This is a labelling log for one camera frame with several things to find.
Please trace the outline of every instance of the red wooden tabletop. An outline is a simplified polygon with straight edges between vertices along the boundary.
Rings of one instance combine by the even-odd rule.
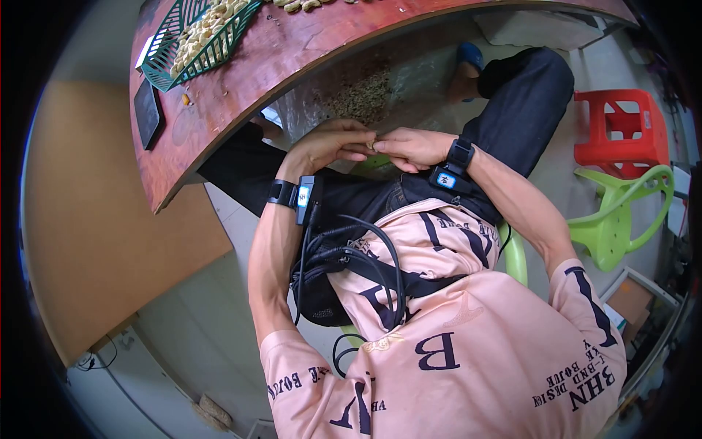
[[[173,0],[151,0],[139,15],[131,65],[147,38],[164,19]],[[129,76],[131,128],[139,173],[154,213],[164,208],[187,177],[197,170],[233,128],[251,112],[278,96],[292,81],[354,45],[399,27],[469,8],[534,6],[574,8],[584,13],[637,25],[622,0],[375,0],[347,4],[325,3],[309,13],[288,14],[264,4],[252,19],[231,60],[212,72],[176,86],[159,98],[166,121],[150,151],[144,151],[136,124],[133,99],[144,76]],[[277,20],[267,20],[271,15]],[[183,105],[186,93],[193,105]]]

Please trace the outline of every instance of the black wrist strap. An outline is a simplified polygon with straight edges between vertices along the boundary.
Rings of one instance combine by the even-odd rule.
[[[298,205],[298,186],[285,180],[273,180],[266,201],[295,209]]]
[[[446,157],[446,164],[443,167],[458,176],[462,176],[466,174],[466,169],[474,153],[475,149],[471,145],[470,139],[459,137],[451,144],[449,155]]]
[[[468,178],[466,169],[474,153],[475,148],[469,139],[458,138],[454,140],[446,161],[434,166],[432,175],[429,177],[429,184],[454,192],[470,193],[472,186],[464,177]]]

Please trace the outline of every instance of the red plastic stool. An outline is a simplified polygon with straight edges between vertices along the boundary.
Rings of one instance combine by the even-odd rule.
[[[670,165],[668,134],[663,115],[646,91],[637,89],[576,91],[575,101],[590,103],[590,141],[575,145],[575,161],[582,166],[599,166],[611,176],[639,178],[657,164]],[[633,101],[639,105],[638,113],[627,113],[616,103]],[[613,113],[604,112],[608,103]],[[621,131],[623,140],[607,138],[610,131]],[[641,137],[634,139],[634,133]]]

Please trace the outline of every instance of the black jeans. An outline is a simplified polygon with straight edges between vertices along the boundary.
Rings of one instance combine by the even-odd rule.
[[[492,60],[478,79],[478,92],[490,101],[483,113],[463,127],[463,135],[523,176],[528,176],[551,139],[573,95],[573,74],[560,55],[528,48],[504,60]],[[212,184],[260,216],[285,152],[263,141],[263,130],[248,123],[200,167]],[[460,203],[496,225],[502,216],[475,183],[469,195],[428,183],[429,172],[405,173],[394,181],[375,181],[322,169],[323,228],[335,227],[336,214],[375,222],[400,207],[427,198]],[[343,239],[354,239],[353,236]]]

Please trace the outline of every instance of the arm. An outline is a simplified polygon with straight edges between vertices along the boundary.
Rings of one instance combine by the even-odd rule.
[[[526,178],[479,148],[468,165],[468,175],[541,255],[549,279],[561,262],[577,258],[563,215]]]
[[[400,128],[379,137],[374,147],[389,154],[403,171],[415,173],[443,162],[457,137]],[[563,216],[527,179],[478,147],[467,171],[505,220],[541,255],[549,279],[561,262],[576,258]]]
[[[327,121],[291,148],[276,178],[297,183],[300,176],[311,175],[337,159],[361,162],[374,153],[363,144],[375,135],[356,121]],[[286,297],[301,235],[293,209],[266,204],[253,234],[248,274],[249,306],[259,347],[273,332],[297,331]]]
[[[297,183],[302,175],[309,174],[304,169],[304,163],[284,160],[275,178]],[[249,306],[259,347],[272,332],[297,331],[286,297],[290,267],[298,253],[302,229],[295,224],[293,209],[267,203],[253,234],[249,253]]]

